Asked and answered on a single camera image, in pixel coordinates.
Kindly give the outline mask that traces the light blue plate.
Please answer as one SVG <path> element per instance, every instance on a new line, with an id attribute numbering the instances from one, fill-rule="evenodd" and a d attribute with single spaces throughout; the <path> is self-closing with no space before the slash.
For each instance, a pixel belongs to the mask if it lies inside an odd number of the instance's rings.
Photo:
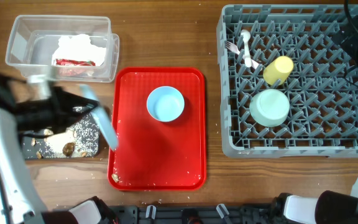
<path id="1" fill-rule="evenodd" d="M 119 143 L 117 134 L 111 124 L 111 119 L 100 104 L 96 93 L 89 85 L 80 84 L 80 89 L 85 98 L 96 102 L 97 106 L 90 111 L 90 114 L 99 126 L 99 130 L 108 143 L 110 150 L 114 152 L 117 149 Z"/>

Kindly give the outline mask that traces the red strawberry snack wrapper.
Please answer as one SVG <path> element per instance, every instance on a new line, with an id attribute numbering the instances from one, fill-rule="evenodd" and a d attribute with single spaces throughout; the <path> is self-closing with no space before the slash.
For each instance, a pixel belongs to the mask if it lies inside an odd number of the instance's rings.
<path id="1" fill-rule="evenodd" d="M 94 67 L 96 64 L 91 61 L 79 61 L 79 60 L 69 60 L 63 58 L 56 58 L 52 65 L 54 66 L 61 66 L 58 69 L 58 73 L 63 76 L 75 76 L 75 75 L 83 75 L 86 74 L 91 76 L 93 71 L 85 69 L 85 68 L 73 68 L 73 67 Z"/>

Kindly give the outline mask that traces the white napkin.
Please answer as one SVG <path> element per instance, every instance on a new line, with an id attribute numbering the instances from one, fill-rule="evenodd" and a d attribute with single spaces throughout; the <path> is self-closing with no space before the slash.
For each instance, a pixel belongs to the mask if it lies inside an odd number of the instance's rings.
<path id="1" fill-rule="evenodd" d="M 91 60 L 100 66 L 105 61 L 107 48 L 98 47 L 91 43 L 89 35 L 79 34 L 62 36 L 58 40 L 58 48 L 52 54 L 52 63 L 56 58 L 69 60 L 87 61 Z"/>

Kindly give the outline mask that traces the light blue bowl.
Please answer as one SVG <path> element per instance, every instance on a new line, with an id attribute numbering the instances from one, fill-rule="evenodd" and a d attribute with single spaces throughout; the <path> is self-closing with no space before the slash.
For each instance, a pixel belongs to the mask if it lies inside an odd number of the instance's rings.
<path id="1" fill-rule="evenodd" d="M 176 120 L 185 108 L 183 95 L 172 86 L 160 86 L 147 98 L 146 107 L 153 119 L 167 123 Z"/>

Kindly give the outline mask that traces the white plastic fork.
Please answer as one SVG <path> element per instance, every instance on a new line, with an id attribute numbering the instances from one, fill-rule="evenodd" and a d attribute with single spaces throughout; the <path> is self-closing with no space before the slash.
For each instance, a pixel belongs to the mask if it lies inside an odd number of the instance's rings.
<path id="1" fill-rule="evenodd" d="M 240 56 L 241 51 L 237 48 L 236 44 L 233 44 L 232 42 L 229 41 L 225 41 L 224 45 L 230 52 Z M 245 54 L 243 54 L 241 58 L 244 60 L 245 66 L 248 68 L 256 69 L 260 65 L 258 62 L 252 60 L 250 57 L 246 57 Z"/>

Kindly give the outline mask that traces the white plastic spoon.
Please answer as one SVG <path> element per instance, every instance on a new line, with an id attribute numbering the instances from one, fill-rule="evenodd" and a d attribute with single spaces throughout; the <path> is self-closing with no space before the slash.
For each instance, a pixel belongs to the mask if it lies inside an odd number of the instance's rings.
<path id="1" fill-rule="evenodd" d="M 252 66 L 252 59 L 250 56 L 250 50 L 249 50 L 249 41 L 250 41 L 250 32 L 248 30 L 241 30 L 241 36 L 243 37 L 244 41 L 244 63 L 245 66 L 250 68 Z"/>

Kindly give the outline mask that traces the light green bowl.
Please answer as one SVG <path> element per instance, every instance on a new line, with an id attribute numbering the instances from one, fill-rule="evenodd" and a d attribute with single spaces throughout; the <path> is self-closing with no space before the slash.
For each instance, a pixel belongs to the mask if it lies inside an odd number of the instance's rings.
<path id="1" fill-rule="evenodd" d="M 275 127 L 286 120 L 290 102 L 284 93 L 269 89 L 261 91 L 251 99 L 249 110 L 256 123 L 265 127 Z"/>

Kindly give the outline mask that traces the yellow plastic cup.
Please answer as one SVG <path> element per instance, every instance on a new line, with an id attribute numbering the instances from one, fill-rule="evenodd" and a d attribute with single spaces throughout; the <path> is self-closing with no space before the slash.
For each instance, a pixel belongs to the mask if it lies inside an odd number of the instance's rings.
<path id="1" fill-rule="evenodd" d="M 279 85 L 282 85 L 293 69 L 294 63 L 290 57 L 279 56 L 264 69 L 263 78 L 269 85 L 273 85 L 277 80 L 280 80 Z"/>

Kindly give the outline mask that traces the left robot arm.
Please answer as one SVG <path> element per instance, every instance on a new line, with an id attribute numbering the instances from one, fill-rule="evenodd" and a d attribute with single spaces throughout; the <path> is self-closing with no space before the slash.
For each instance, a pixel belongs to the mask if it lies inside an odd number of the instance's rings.
<path id="1" fill-rule="evenodd" d="M 0 73 L 0 223 L 76 223 L 69 212 L 48 212 L 39 197 L 21 151 L 21 137 L 35 138 L 35 131 L 51 128 L 61 133 L 99 102 L 66 92 L 42 79 L 41 100 L 18 103 L 10 87 L 12 77 Z"/>

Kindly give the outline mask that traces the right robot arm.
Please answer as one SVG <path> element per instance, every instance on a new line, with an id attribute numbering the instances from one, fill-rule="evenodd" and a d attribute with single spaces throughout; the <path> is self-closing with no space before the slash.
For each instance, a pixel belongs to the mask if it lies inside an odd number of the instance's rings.
<path id="1" fill-rule="evenodd" d="M 358 39 L 356 17 L 345 11 L 350 28 Z M 342 33 L 340 46 L 351 56 L 358 56 L 358 41 L 349 40 L 350 33 Z M 327 190 L 318 198 L 282 193 L 274 198 L 268 209 L 269 223 L 358 223 L 358 178 L 351 194 Z"/>

